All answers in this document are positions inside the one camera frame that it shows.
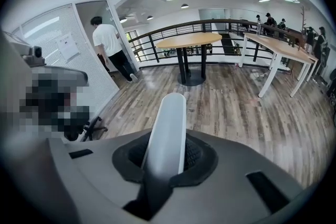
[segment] white table leg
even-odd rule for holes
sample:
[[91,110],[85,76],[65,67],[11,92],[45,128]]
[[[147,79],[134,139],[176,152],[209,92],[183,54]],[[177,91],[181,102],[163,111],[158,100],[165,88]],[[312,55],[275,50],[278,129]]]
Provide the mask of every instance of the white table leg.
[[275,57],[275,60],[274,60],[274,65],[272,67],[272,70],[271,72],[269,73],[268,75],[268,78],[264,84],[264,86],[262,87],[260,93],[259,93],[259,97],[262,98],[265,94],[265,92],[267,91],[268,87],[270,86],[270,84],[272,83],[272,80],[275,76],[275,73],[277,72],[278,68],[279,68],[279,65],[280,65],[280,62],[281,62],[281,59],[282,59],[282,55],[281,54],[277,54],[277,56]]
[[313,68],[311,69],[310,73],[309,73],[309,76],[307,78],[307,81],[309,81],[310,77],[313,75],[313,72],[314,72],[314,69],[316,67],[316,64],[317,64],[317,61],[314,62],[314,65],[313,65]]
[[293,97],[294,94],[298,91],[298,89],[300,88],[301,84],[303,83],[306,75],[308,74],[309,68],[311,65],[306,65],[306,68],[304,69],[303,75],[301,77],[301,79],[299,80],[299,82],[296,84],[294,90],[291,92],[290,97]]
[[245,52],[246,52],[246,46],[247,46],[247,37],[244,36],[243,51],[241,53],[239,67],[243,66],[244,56],[245,56]]
[[304,63],[303,66],[302,66],[302,68],[301,68],[300,74],[298,76],[298,80],[301,79],[302,74],[303,74],[304,70],[306,69],[306,66],[307,66],[307,63]]
[[273,57],[272,57],[271,63],[269,64],[269,67],[268,67],[269,70],[272,69],[272,65],[273,65],[273,63],[274,63],[274,59],[275,59],[275,56],[276,56],[276,55],[277,55],[277,54],[276,54],[275,52],[273,52]]

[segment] paper sign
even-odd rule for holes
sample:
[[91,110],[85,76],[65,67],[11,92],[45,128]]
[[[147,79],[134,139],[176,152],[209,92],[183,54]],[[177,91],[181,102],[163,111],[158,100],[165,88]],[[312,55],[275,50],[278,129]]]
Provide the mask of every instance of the paper sign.
[[79,50],[71,33],[57,38],[56,43],[66,61],[79,53]]

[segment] wooden tabletop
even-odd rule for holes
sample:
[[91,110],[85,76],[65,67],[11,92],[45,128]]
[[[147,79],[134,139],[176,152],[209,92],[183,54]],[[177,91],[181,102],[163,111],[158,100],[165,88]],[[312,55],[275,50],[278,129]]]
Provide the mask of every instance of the wooden tabletop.
[[156,46],[162,49],[176,49],[209,44],[221,39],[222,36],[216,33],[191,33],[164,39]]
[[[299,49],[299,46],[298,45],[295,45],[294,48],[296,49]],[[318,61],[319,59],[317,59],[313,54],[309,54],[306,52],[306,50],[304,50],[303,48],[300,48],[300,52],[302,54],[305,54],[309,57],[309,59],[312,59],[313,61]]]
[[245,33],[245,36],[274,51],[276,54],[282,54],[284,57],[288,56],[288,58],[296,58],[306,63],[313,63],[308,54],[293,48],[284,41],[250,33]]

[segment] round table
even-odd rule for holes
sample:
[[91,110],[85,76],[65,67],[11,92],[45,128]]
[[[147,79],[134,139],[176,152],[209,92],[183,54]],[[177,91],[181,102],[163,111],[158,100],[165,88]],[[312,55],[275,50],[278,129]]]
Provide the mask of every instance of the round table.
[[[206,62],[206,44],[210,44],[222,39],[220,34],[216,33],[191,33],[164,39],[156,44],[161,49],[176,49],[178,65],[180,67],[180,76],[178,81],[182,85],[196,86],[205,81],[205,62]],[[190,70],[188,66],[186,47],[193,47],[201,45],[201,71]]]

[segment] doorway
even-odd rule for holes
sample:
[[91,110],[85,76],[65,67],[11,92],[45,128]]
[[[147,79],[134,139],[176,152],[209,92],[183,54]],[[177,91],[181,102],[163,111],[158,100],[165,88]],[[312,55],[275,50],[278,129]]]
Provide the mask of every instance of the doorway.
[[[107,4],[107,1],[92,1],[92,2],[78,3],[76,4],[76,9],[77,9],[79,18],[81,20],[81,23],[83,25],[84,31],[90,41],[90,44],[95,50],[96,54],[98,55],[98,51],[96,47],[94,46],[93,39],[92,39],[92,34],[95,29],[90,23],[91,19],[96,16],[101,16],[103,24],[113,25],[117,29],[114,19],[112,17],[112,14],[110,12],[110,8]],[[121,38],[119,38],[119,42],[120,42],[122,51],[126,55],[128,62],[130,63],[133,69],[133,72],[136,73],[136,68],[134,67],[134,64]],[[120,83],[123,82],[123,79],[122,79],[121,74],[118,72],[118,70],[114,67],[114,65],[110,61],[108,64],[105,64],[104,60],[101,57],[98,56],[98,58],[101,60],[101,63],[102,65],[104,65],[106,71],[109,72],[114,82],[118,86],[120,86]]]

